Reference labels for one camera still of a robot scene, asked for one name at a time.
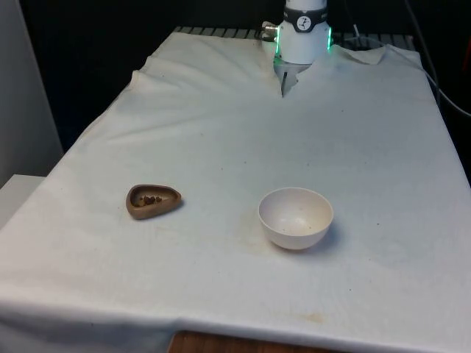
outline wooden bowl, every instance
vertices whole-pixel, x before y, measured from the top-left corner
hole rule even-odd
[[[127,211],[134,219],[148,219],[175,210],[182,196],[168,186],[136,185],[126,198]]]

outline white cloth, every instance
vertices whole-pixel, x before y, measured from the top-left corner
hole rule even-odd
[[[299,78],[282,99],[258,42],[171,35],[1,231],[0,351],[147,352],[179,329],[467,351],[471,195],[424,74],[334,48]],[[147,183],[184,206],[132,220]],[[259,225],[289,186],[335,210],[306,252]]]

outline white bowl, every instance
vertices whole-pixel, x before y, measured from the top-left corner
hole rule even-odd
[[[329,230],[333,208],[314,191],[285,188],[269,193],[258,206],[266,236],[290,250],[303,250],[318,243]]]

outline bowl rim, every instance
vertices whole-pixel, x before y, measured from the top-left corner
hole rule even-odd
[[[330,220],[329,220],[329,223],[328,225],[324,228],[324,229],[321,229],[319,230],[318,232],[314,232],[314,233],[311,233],[311,234],[307,234],[307,235],[293,235],[293,234],[288,234],[288,233],[284,233],[284,232],[280,232],[280,231],[277,231],[276,229],[273,229],[271,228],[262,218],[261,214],[260,214],[260,208],[261,208],[261,205],[263,203],[263,201],[265,201],[265,199],[272,195],[273,193],[277,193],[277,192],[280,192],[282,190],[303,190],[303,191],[308,191],[309,193],[313,193],[314,195],[317,195],[317,196],[320,196],[321,199],[323,199],[325,202],[327,202],[329,208],[330,208]],[[262,197],[262,199],[260,200],[259,204],[258,204],[258,219],[260,219],[260,222],[268,229],[270,229],[271,231],[273,232],[276,232],[278,234],[281,234],[281,235],[285,235],[287,237],[293,237],[293,238],[302,238],[302,237],[308,237],[308,236],[312,236],[312,235],[315,235],[315,234],[318,234],[320,232],[324,232],[326,229],[328,229],[330,227],[330,225],[332,224],[333,222],[333,207],[332,207],[332,204],[329,202],[329,200],[327,200],[327,198],[320,194],[320,193],[317,193],[316,191],[314,190],[310,190],[310,189],[306,189],[306,188],[280,188],[280,189],[277,189],[277,190],[273,190],[273,191],[270,191],[269,193],[267,193],[264,197]]]

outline green led light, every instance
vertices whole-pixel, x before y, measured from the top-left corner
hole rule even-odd
[[[327,38],[327,51],[330,51],[332,46],[332,27],[329,27],[329,37]]]
[[[277,37],[275,38],[275,42],[277,42],[277,51],[275,52],[275,55],[278,55],[280,53],[280,26],[277,27]]]

